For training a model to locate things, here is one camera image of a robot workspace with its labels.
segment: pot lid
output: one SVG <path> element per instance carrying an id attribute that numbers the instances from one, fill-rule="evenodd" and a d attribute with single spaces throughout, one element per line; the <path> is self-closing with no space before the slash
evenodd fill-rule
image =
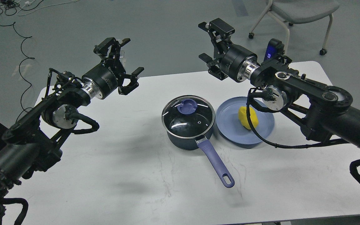
<path id="1" fill-rule="evenodd" d="M 196 138 L 208 132 L 215 121 L 215 111 L 205 99 L 184 95 L 171 100 L 162 111 L 166 131 L 179 138 Z"/>

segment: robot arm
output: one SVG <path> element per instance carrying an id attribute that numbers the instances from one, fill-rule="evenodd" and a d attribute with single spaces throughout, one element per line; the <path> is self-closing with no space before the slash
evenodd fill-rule
<path id="1" fill-rule="evenodd" d="M 99 124 L 80 114 L 78 107 L 89 105 L 94 97 L 104 99 L 116 88 L 119 94 L 127 95 L 138 87 L 138 75 L 144 68 L 139 67 L 132 74 L 126 74 L 119 60 L 120 48 L 129 41 L 126 38 L 119 43 L 114 37 L 110 37 L 96 46 L 94 52 L 102 60 L 81 79 L 67 71 L 60 73 L 49 69 L 45 97 L 2 137 L 6 146 L 0 151 L 0 221 L 5 211 L 4 204 L 23 204 L 24 208 L 15 224 L 21 224 L 26 216 L 26 200 L 4 198 L 14 184 L 21 184 L 20 178 L 29 179 L 34 171 L 47 171 L 59 162 L 62 156 L 60 147 L 70 134 L 86 134 L 99 129 Z M 48 94 L 53 73 L 57 74 L 57 82 L 54 92 Z M 123 86 L 124 79 L 130 79 L 127 86 Z M 52 138 L 40 130 L 40 117 L 59 129 Z M 75 130 L 79 120 L 89 124 L 91 128 Z"/>
<path id="2" fill-rule="evenodd" d="M 284 45 L 276 39 L 269 42 L 265 60 L 257 63 L 253 52 L 233 44 L 230 40 L 234 28 L 217 18 L 209 24 L 203 22 L 199 27 L 206 31 L 214 46 L 214 58 L 203 53 L 199 57 L 208 66 L 208 72 L 223 80 L 230 77 L 240 83 L 249 80 L 255 88 L 248 94 L 247 105 L 252 105 L 263 112 L 280 112 L 296 123 L 307 140 L 317 144 L 287 146 L 264 140 L 247 120 L 253 132 L 267 144 L 279 148 L 308 148 L 333 144 L 351 143 L 360 148 L 360 110 L 351 107 L 353 98 L 346 90 L 309 80 L 305 74 L 289 68 L 291 59 L 284 56 Z M 310 107 L 304 108 L 294 102 L 301 96 L 309 98 Z M 253 99 L 262 98 L 266 107 L 261 107 Z M 304 118 L 297 117 L 291 110 L 303 113 Z M 335 134 L 341 139 L 330 140 Z M 360 183 L 357 167 L 360 160 L 350 165 L 350 172 Z"/>

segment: blue plate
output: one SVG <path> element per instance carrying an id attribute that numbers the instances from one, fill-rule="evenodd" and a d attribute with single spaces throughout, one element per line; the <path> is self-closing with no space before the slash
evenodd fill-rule
<path id="1" fill-rule="evenodd" d="M 261 106 L 266 107 L 263 102 L 257 101 Z M 245 128 L 238 119 L 238 110 L 246 106 L 247 97 L 235 97 L 222 103 L 216 112 L 216 124 L 224 137 L 238 144 L 257 144 L 262 142 L 253 131 Z M 274 116 L 269 112 L 261 112 L 254 108 L 259 121 L 256 127 L 257 133 L 267 138 L 274 128 Z"/>

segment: lid rim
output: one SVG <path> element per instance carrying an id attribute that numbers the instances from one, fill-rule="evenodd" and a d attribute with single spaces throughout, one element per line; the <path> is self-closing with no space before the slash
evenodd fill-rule
<path id="1" fill-rule="evenodd" d="M 171 104 L 173 104 L 173 102 L 174 102 L 175 100 L 178 100 L 179 98 L 197 98 L 197 99 L 203 101 L 204 103 L 206 103 L 206 104 L 208 105 L 208 107 L 211 109 L 211 111 L 212 111 L 212 121 L 210 122 L 209 127 L 208 127 L 204 132 L 202 132 L 202 133 L 199 134 L 199 135 L 193 136 L 193 137 L 182 137 L 182 136 L 173 134 L 173 133 L 172 133 L 171 131 L 169 131 L 169 129 L 166 127 L 165 122 L 164 122 L 164 115 L 167 114 L 167 109 L 168 109 L 168 107 L 169 107 Z M 213 106 L 212 106 L 206 99 L 201 98 L 201 97 L 196 96 L 196 95 L 181 95 L 181 96 L 179 96 L 179 97 L 173 98 L 172 100 L 170 100 L 170 101 L 165 105 L 165 107 L 164 107 L 163 110 L 162 110 L 162 114 L 161 114 L 162 125 L 163 125 L 163 127 L 165 128 L 165 130 L 167 131 L 167 133 L 168 133 L 168 134 L 171 134 L 171 135 L 174 136 L 174 137 L 181 138 L 181 139 L 194 139 L 194 138 L 196 138 L 196 137 L 205 135 L 205 134 L 213 127 L 213 125 L 215 124 L 215 119 L 216 119 L 216 114 L 215 114 L 215 110 L 214 110 Z"/>

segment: chair wheel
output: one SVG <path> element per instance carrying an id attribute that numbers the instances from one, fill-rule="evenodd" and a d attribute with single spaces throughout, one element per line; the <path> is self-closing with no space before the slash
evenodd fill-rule
<path id="1" fill-rule="evenodd" d="M 324 49 L 324 48 L 322 48 L 322 49 L 319 51 L 319 54 L 320 54 L 321 56 L 326 55 L 326 53 L 327 53 L 327 50 Z"/>

